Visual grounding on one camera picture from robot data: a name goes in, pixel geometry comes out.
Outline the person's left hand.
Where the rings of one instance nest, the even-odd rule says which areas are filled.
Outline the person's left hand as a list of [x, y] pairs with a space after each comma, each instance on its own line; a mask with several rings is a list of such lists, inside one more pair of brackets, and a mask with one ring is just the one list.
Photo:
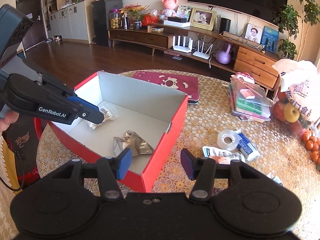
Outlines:
[[15, 111], [8, 111], [3, 119], [0, 119], [0, 132], [6, 131], [9, 126], [18, 120], [19, 113]]

